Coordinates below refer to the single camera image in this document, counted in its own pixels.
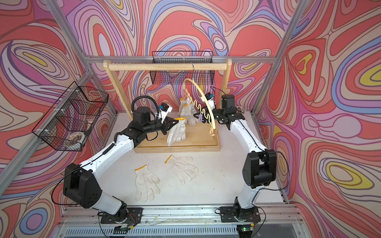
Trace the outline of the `yellow curved clip hanger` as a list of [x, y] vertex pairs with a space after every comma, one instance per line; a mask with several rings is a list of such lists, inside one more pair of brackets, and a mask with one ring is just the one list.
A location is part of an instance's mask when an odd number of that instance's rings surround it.
[[[198, 92], [200, 93], [201, 95], [201, 98], [203, 100], [203, 102], [205, 103], [205, 106], [207, 108], [207, 111], [205, 110], [205, 108], [203, 108], [201, 106], [201, 104], [199, 104], [197, 102], [197, 100], [194, 100], [190, 94], [190, 92], [187, 90], [187, 87], [186, 87], [186, 82], [190, 82], [193, 86], [196, 87], [196, 89], [198, 90]], [[206, 119], [206, 121], [210, 124], [210, 131], [209, 131], [209, 135], [210, 136], [215, 136], [215, 129], [216, 129], [216, 124], [215, 124], [215, 117], [214, 117], [214, 114], [213, 114], [213, 109], [211, 108], [210, 106], [210, 103], [208, 101], [208, 99], [206, 98], [205, 94], [203, 93], [203, 91], [201, 90], [201, 88], [199, 87], [198, 84], [196, 84], [196, 82], [194, 81], [194, 78], [192, 76], [192, 79], [189, 79], [189, 78], [186, 78], [182, 84], [182, 87], [183, 87], [183, 90], [186, 94], [186, 96], [188, 98], [190, 98], [190, 100], [193, 102], [194, 106], [199, 110], [200, 114], [203, 115], [203, 117]]]

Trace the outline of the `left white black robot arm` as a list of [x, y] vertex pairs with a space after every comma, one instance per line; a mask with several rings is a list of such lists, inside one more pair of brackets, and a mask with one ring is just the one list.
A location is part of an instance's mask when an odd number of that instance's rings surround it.
[[79, 165], [71, 163], [64, 171], [63, 194], [83, 208], [93, 208], [114, 216], [118, 222], [126, 219], [126, 204], [104, 192], [98, 179], [126, 153], [132, 151], [147, 138], [147, 134], [161, 131], [166, 134], [178, 120], [168, 117], [172, 107], [162, 103], [158, 113], [153, 114], [148, 107], [133, 111], [133, 119], [128, 127], [118, 132], [114, 140], [96, 155]]

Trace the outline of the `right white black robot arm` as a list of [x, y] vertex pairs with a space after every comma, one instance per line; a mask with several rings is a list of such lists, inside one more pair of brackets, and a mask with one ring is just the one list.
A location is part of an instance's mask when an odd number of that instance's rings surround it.
[[258, 212], [255, 203], [260, 193], [276, 179], [277, 155], [255, 137], [243, 114], [237, 112], [233, 95], [222, 95], [221, 108], [214, 109], [213, 114], [220, 125], [227, 126], [247, 152], [242, 169], [245, 185], [233, 205], [234, 217], [238, 221], [247, 221]]

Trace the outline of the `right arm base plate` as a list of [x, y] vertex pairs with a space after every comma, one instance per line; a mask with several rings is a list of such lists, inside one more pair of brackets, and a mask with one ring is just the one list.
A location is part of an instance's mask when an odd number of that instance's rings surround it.
[[257, 207], [243, 209], [239, 206], [222, 206], [219, 207], [218, 213], [222, 223], [254, 223], [257, 224], [261, 221], [260, 213]]

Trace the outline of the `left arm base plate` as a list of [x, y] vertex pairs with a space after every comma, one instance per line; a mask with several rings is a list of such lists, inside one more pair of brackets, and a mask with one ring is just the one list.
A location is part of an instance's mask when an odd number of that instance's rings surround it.
[[106, 212], [99, 212], [98, 215], [101, 217], [101, 224], [136, 225], [141, 222], [142, 212], [142, 207], [121, 207], [115, 215]]

